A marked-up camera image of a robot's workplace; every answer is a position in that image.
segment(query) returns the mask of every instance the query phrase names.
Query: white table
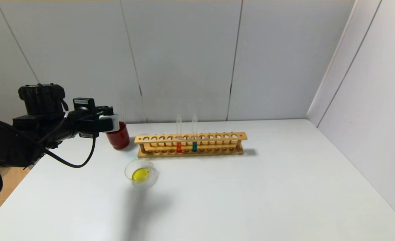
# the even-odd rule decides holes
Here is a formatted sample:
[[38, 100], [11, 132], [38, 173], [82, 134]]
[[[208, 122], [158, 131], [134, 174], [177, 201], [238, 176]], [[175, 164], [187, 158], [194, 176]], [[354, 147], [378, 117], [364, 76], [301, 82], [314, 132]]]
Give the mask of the white table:
[[[230, 131], [247, 133], [244, 155], [153, 160], [159, 179], [143, 192], [123, 174], [138, 146], [116, 151], [102, 134], [81, 169], [46, 156], [0, 208], [0, 241], [395, 240], [395, 212], [309, 121], [199, 123]], [[55, 151], [78, 164], [90, 146], [76, 137]]]

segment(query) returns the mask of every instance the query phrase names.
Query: wall seam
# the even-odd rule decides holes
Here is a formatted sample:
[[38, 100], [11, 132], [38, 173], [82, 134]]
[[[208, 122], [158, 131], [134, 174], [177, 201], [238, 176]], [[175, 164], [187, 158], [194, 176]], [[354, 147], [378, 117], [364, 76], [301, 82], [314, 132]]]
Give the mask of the wall seam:
[[352, 67], [352, 64], [354, 63], [355, 58], [356, 58], [356, 56], [357, 56], [358, 53], [359, 53], [359, 50], [361, 50], [361, 46], [362, 46], [362, 44], [364, 43], [365, 38], [367, 37], [368, 31], [370, 30], [371, 25], [373, 24], [374, 18], [375, 18], [376, 15], [377, 15], [377, 12], [378, 12], [378, 10], [379, 10], [379, 7], [380, 7], [381, 2], [382, 2], [382, 0], [379, 1], [379, 4], [377, 5], [376, 11], [374, 12], [373, 18], [371, 19], [370, 24], [369, 24], [369, 26], [368, 26], [368, 28], [367, 28], [367, 31], [365, 31], [364, 38], [362, 38], [361, 43], [359, 44], [358, 50], [356, 51], [356, 53], [355, 53], [355, 55], [354, 55], [354, 57], [353, 57], [351, 63], [349, 64], [349, 67], [348, 67], [348, 69], [346, 70], [346, 73], [344, 74], [343, 79], [341, 79], [341, 82], [340, 82], [340, 84], [338, 85], [337, 90], [335, 90], [335, 93], [334, 93], [334, 95], [333, 95], [332, 98], [331, 98], [330, 104], [328, 104], [327, 109], [325, 110], [324, 114], [322, 115], [322, 118], [320, 119], [318, 125], [316, 126], [317, 128], [319, 128], [319, 125], [321, 124], [321, 122], [323, 121], [325, 115], [327, 114], [327, 111], [329, 110], [329, 108], [330, 108], [330, 106], [331, 106], [331, 104], [332, 104], [332, 101], [335, 99], [335, 96], [337, 95], [338, 90], [340, 89], [341, 85], [343, 84], [344, 79], [346, 78], [347, 74], [349, 73], [349, 70], [350, 70], [351, 67]]
[[228, 94], [227, 116], [225, 117], [226, 121], [228, 121], [228, 112], [230, 110], [231, 89], [233, 87], [234, 66], [236, 65], [236, 54], [237, 54], [237, 45], [239, 43], [240, 22], [242, 21], [242, 9], [243, 9], [243, 0], [240, 3], [239, 24], [237, 26], [236, 47], [234, 49], [233, 69], [231, 70], [230, 93]]
[[34, 77], [35, 77], [35, 79], [36, 79], [36, 81], [37, 81], [37, 84], [40, 83], [40, 81], [39, 81], [38, 78], [37, 78], [37, 75], [36, 75], [35, 72], [34, 72], [34, 69], [31, 67], [31, 64], [30, 64], [29, 61], [28, 61], [28, 58], [26, 57], [25, 53], [23, 52], [22, 47], [20, 47], [19, 41], [17, 41], [17, 38], [16, 38], [16, 36], [14, 35], [14, 32], [13, 32], [13, 30], [11, 29], [11, 26], [10, 26], [9, 22], [7, 21], [7, 18], [6, 18], [6, 16], [4, 15], [3, 10], [1, 9], [1, 6], [0, 6], [0, 12], [1, 12], [1, 15], [3, 16], [4, 20], [6, 21], [6, 24], [7, 24], [8, 28], [9, 28], [9, 30], [10, 30], [10, 33], [11, 33], [11, 35], [13, 36], [14, 41], [15, 41], [16, 44], [17, 44], [17, 47], [19, 47], [19, 50], [20, 50], [20, 52], [22, 53], [23, 58], [25, 58], [26, 63], [28, 64], [29, 68], [31, 69], [31, 72], [32, 72], [32, 74], [34, 75]]
[[138, 83], [139, 94], [141, 95], [141, 102], [142, 102], [142, 108], [144, 110], [144, 117], [145, 117], [145, 121], [148, 123], [147, 112], [145, 111], [145, 105], [144, 105], [144, 97], [142, 96], [141, 85], [139, 84], [139, 78], [138, 78], [138, 71], [136, 70], [135, 57], [133, 56], [132, 43], [130, 42], [129, 31], [127, 29], [126, 16], [124, 15], [124, 9], [123, 9], [123, 4], [121, 3], [121, 0], [118, 0], [118, 1], [120, 2], [121, 14], [123, 15], [124, 27], [126, 28], [127, 41], [129, 42], [130, 54], [132, 55], [133, 67], [135, 69], [136, 82]]

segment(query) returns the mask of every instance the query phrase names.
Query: wooden test tube rack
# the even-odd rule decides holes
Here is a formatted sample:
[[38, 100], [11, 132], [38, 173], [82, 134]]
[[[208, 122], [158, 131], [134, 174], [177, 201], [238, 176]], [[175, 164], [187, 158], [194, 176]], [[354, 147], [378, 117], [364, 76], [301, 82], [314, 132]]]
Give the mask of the wooden test tube rack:
[[[243, 140], [248, 140], [245, 132], [200, 133], [197, 139], [193, 139], [193, 134], [184, 134], [181, 139], [174, 134], [141, 135], [135, 137], [135, 144], [139, 144], [140, 158], [240, 155]], [[177, 142], [182, 143], [182, 152], [176, 151]], [[196, 152], [192, 151], [193, 142], [197, 142]]]

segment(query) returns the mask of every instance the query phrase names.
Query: red ceramic mug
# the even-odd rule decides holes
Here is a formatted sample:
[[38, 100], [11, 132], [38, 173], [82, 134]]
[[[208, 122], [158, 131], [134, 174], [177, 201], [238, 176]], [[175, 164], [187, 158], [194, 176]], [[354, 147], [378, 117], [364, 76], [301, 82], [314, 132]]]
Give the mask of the red ceramic mug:
[[119, 150], [129, 145], [129, 133], [127, 133], [126, 123], [120, 122], [120, 129], [118, 131], [107, 132], [107, 137], [114, 149]]

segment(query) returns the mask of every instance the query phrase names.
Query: label sticker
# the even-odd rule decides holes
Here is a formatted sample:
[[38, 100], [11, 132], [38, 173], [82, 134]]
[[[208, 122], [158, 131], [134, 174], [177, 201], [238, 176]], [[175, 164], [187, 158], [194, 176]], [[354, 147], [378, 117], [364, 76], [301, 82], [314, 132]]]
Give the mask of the label sticker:
[[85, 100], [85, 99], [75, 99], [74, 100], [74, 104], [84, 104], [84, 105], [88, 105], [89, 101]]

